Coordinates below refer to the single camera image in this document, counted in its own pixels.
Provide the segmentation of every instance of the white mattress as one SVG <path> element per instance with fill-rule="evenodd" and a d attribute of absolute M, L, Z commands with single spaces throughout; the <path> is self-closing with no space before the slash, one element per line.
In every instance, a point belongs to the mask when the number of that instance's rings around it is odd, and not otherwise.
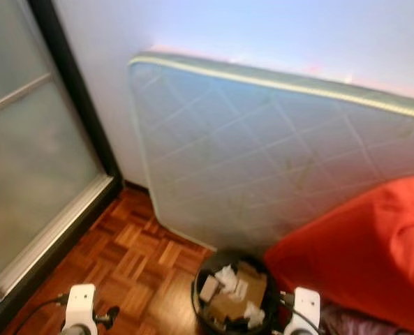
<path fill-rule="evenodd" d="M 158 52 L 129 76 L 158 220 L 206 245 L 263 251 L 414 174 L 414 99 Z"/>

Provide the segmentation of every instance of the red bean bag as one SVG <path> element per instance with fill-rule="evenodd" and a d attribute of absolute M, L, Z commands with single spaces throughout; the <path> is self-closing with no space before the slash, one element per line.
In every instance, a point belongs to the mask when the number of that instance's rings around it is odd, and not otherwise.
<path fill-rule="evenodd" d="M 280 288 L 414 331 L 414 177 L 369 191 L 283 238 L 265 254 Z"/>

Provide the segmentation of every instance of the wooden floor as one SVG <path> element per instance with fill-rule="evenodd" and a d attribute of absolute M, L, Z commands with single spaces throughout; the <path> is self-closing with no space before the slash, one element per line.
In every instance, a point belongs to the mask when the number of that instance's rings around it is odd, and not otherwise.
<path fill-rule="evenodd" d="M 95 284 L 97 314 L 120 306 L 114 327 L 107 332 L 99 325 L 99 334 L 201 334 L 191 308 L 191 281 L 210 254 L 210 250 L 160 226 L 149 197 L 126 189 L 50 274 L 4 334 L 12 334 L 34 306 L 68 292 L 77 283 Z M 44 307 L 20 334 L 58 334 L 64 311 L 60 306 Z"/>

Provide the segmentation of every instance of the black cable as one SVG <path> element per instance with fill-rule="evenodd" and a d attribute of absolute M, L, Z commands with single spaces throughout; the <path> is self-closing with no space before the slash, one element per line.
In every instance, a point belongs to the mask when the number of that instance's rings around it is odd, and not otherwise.
<path fill-rule="evenodd" d="M 315 330 L 317 332 L 318 335 L 321 334 L 321 330 L 319 330 L 319 328 L 317 328 L 317 326 L 315 326 L 312 321 L 310 321 L 310 319 L 308 319 L 306 316 L 304 316 L 303 314 L 301 314 L 299 311 L 296 311 L 292 306 L 287 305 L 284 300 L 280 299 L 281 305 L 284 306 L 284 308 L 288 309 L 292 314 L 297 314 L 299 317 L 301 317 L 301 319 L 303 319 L 304 321 L 306 321 L 313 330 Z"/>
<path fill-rule="evenodd" d="M 65 295 L 60 295 L 57 298 L 44 301 L 42 304 L 37 305 L 34 308 L 34 310 L 32 310 L 30 312 L 30 314 L 28 314 L 27 317 L 20 323 L 20 325 L 17 326 L 16 330 L 13 332 L 13 335 L 17 335 L 17 333 L 19 333 L 19 330 L 21 330 L 21 328 L 23 326 L 25 326 L 25 324 L 27 323 L 27 321 L 29 320 L 29 318 L 31 318 L 34 313 L 36 313 L 37 311 L 39 311 L 45 305 L 48 305 L 48 304 L 59 304 L 59 305 L 63 306 L 65 304 L 67 304 L 67 301 L 68 301 L 68 294 L 65 294 Z"/>

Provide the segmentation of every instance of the trash can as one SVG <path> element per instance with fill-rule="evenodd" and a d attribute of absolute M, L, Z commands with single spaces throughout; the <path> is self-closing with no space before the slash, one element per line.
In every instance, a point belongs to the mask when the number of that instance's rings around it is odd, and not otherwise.
<path fill-rule="evenodd" d="M 200 298 L 199 294 L 202 290 L 205 281 L 209 275 L 214 275 L 217 271 L 220 271 L 223 267 L 228 265 L 235 265 L 239 261 L 246 262 L 251 265 L 259 273 L 264 273 L 267 276 L 267 286 L 261 303 L 261 309 L 265 312 L 265 318 L 263 323 L 257 327 L 243 330 L 224 330 L 219 328 L 213 320 L 204 313 L 206 303 Z M 258 258 L 238 250 L 222 250 L 213 254 L 212 257 L 205 260 L 195 277 L 191 286 L 191 302 L 193 304 L 193 310 L 196 314 L 198 322 L 203 330 L 208 335 L 266 335 L 271 334 L 272 330 L 281 331 L 281 326 L 278 322 L 278 307 L 279 307 L 279 291 L 276 285 L 276 281 L 269 273 L 264 263 Z"/>

